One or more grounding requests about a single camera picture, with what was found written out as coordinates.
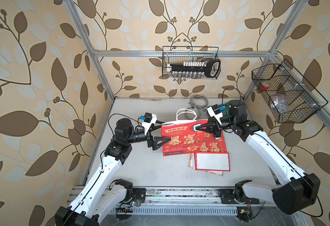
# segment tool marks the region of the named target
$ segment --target wall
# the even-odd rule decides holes
[[[193,49],[194,46],[214,46],[228,51],[266,51],[293,7],[290,0],[275,3],[271,0],[74,2],[92,45],[100,50],[161,50],[163,46],[189,46]],[[236,87],[236,82],[232,80],[233,77],[237,80],[236,73],[245,76],[238,81],[238,88],[244,93],[250,84],[251,70],[260,65],[259,58],[227,57],[221,59],[222,73],[216,81],[174,81],[173,77],[165,81],[160,76],[162,62],[159,59],[105,57],[100,60],[113,92],[118,97],[187,97],[194,91],[207,97],[218,97],[224,90],[222,87]],[[128,80],[116,77],[121,74],[113,67],[112,61],[124,73],[123,79],[126,77]],[[225,95],[238,97],[236,90],[226,90]]]
[[[292,8],[291,0],[75,2],[100,50],[154,50],[156,45],[268,50]]]
[[[309,1],[282,44],[279,55],[290,60],[329,101],[330,111],[330,1]],[[260,94],[248,102],[253,119],[283,152],[307,173],[321,179],[318,196],[324,215],[310,220],[316,226],[330,225],[330,130],[313,115],[302,124],[278,124]],[[316,203],[305,212],[319,215]]]
[[[76,34],[61,1],[0,0],[0,225],[53,226],[89,160],[110,100]]]
[[[101,61],[115,96],[166,98],[188,97],[196,93],[221,98],[224,89],[231,87],[238,88],[243,94],[251,82],[251,71],[261,63],[257,57],[221,58],[221,73],[216,80],[175,79],[162,76],[161,60],[136,58],[137,61],[126,57],[104,57]],[[238,98],[239,93],[234,89],[226,90],[224,97]]]

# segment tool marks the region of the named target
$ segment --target coiled metal hose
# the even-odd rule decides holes
[[[205,104],[204,104],[204,105],[196,104],[196,103],[194,102],[194,99],[195,99],[195,98],[205,100]],[[198,94],[196,94],[196,95],[190,97],[190,102],[189,102],[189,104],[190,104],[190,107],[188,107],[187,109],[194,109],[194,110],[196,109],[196,110],[199,112],[199,114],[197,114],[197,117],[196,117],[196,120],[198,120],[198,119],[200,118],[201,111],[205,112],[205,111],[207,110],[207,107],[208,107],[209,101],[208,101],[208,99],[207,99],[206,97],[204,97],[203,95],[198,95]],[[187,113],[185,113],[184,115],[185,115],[185,117],[186,117],[187,119],[192,120],[192,118],[189,118],[189,117],[187,116]]]

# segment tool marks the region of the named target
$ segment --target red cup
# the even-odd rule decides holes
[[[261,85],[260,85],[260,89],[261,90],[268,90],[270,86],[271,86],[271,84],[269,84],[267,82],[262,82]]]

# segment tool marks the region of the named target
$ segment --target red paper bag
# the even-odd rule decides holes
[[[224,135],[221,133],[219,139],[215,139],[211,133],[205,133],[203,142],[200,146],[201,152],[227,152]]]
[[[208,120],[199,120],[180,125],[164,125],[161,127],[161,136],[171,140],[162,148],[163,156],[200,152],[204,142],[205,132],[194,131],[194,125],[205,124]]]

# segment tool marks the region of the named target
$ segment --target vent grille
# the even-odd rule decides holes
[[[232,206],[216,207],[216,206],[140,206],[132,207],[134,215],[237,215],[237,208]],[[115,214],[116,210],[113,208],[109,214]]]

